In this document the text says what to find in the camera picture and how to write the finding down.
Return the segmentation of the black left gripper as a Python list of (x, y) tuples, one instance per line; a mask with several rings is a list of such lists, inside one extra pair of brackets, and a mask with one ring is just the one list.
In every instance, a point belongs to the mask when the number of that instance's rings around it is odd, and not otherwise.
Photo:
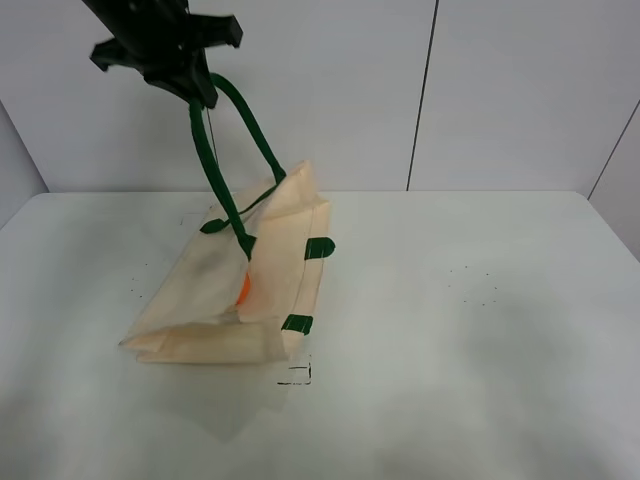
[(102, 71), (124, 66), (149, 85), (207, 108), (217, 104), (205, 50), (240, 46), (235, 16), (192, 14), (186, 1), (85, 0), (113, 37), (94, 46), (90, 59)]

